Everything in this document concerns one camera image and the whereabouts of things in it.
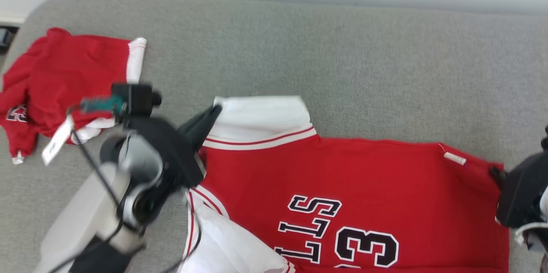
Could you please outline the red shorts white side stripe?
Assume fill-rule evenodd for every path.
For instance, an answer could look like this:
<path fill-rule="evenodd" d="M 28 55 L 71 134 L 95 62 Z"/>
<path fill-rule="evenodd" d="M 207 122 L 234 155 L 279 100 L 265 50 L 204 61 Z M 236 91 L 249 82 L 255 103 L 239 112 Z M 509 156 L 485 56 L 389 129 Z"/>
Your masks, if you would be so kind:
<path fill-rule="evenodd" d="M 110 113 L 74 109 L 82 99 L 111 94 L 114 83 L 137 83 L 147 39 L 72 35 L 53 27 L 3 75 L 0 126 L 14 164 L 33 154 L 37 138 L 51 138 L 71 114 L 81 142 L 115 125 Z"/>

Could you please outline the red jersey number 23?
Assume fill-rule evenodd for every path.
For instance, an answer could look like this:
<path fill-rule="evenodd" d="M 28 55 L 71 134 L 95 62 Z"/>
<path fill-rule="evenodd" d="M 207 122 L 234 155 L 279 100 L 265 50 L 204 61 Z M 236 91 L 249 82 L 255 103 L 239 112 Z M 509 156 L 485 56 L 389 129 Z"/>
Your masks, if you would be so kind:
<path fill-rule="evenodd" d="M 220 97 L 177 273 L 509 273 L 493 163 L 325 138 L 299 96 Z"/>

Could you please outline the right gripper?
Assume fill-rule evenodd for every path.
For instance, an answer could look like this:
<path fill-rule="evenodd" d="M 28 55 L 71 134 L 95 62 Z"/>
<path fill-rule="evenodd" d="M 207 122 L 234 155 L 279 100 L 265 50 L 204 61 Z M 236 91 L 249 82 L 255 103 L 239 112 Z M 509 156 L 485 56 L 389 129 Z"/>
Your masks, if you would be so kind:
<path fill-rule="evenodd" d="M 548 125 L 541 146 L 548 150 Z M 546 221 L 540 201 L 548 187 L 548 151 L 527 157 L 508 173 L 496 166 L 490 166 L 489 173 L 502 189 L 496 212 L 502 226 L 519 228 L 528 223 Z"/>

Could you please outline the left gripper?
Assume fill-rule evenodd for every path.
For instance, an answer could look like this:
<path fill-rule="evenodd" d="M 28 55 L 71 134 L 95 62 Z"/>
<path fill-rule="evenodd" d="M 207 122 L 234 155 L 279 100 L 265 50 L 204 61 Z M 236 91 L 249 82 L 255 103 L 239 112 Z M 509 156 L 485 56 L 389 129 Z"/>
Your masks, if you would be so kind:
<path fill-rule="evenodd" d="M 176 130 L 163 117 L 129 117 L 125 129 L 125 170 L 147 183 L 169 177 L 177 187 L 196 187 L 204 179 L 196 152 L 211 132 L 223 107 L 215 104 Z"/>

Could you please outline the black caster wheel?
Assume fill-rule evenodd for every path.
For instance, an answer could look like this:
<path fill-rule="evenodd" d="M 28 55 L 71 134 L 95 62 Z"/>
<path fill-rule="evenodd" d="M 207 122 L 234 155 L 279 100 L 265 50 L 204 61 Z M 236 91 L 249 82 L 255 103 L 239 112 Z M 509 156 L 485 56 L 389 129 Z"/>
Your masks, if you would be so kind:
<path fill-rule="evenodd" d="M 19 27 L 0 26 L 0 54 L 8 51 L 18 31 Z"/>

